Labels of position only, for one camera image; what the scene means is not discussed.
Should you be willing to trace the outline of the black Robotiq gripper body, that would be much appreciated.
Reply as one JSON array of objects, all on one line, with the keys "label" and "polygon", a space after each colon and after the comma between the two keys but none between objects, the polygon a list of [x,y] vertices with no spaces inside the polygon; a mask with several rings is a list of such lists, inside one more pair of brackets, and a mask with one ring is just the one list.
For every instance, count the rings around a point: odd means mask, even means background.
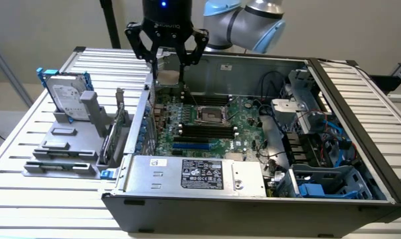
[{"label": "black Robotiq gripper body", "polygon": [[194,33],[191,0],[144,0],[143,31],[159,47],[184,48]]}]

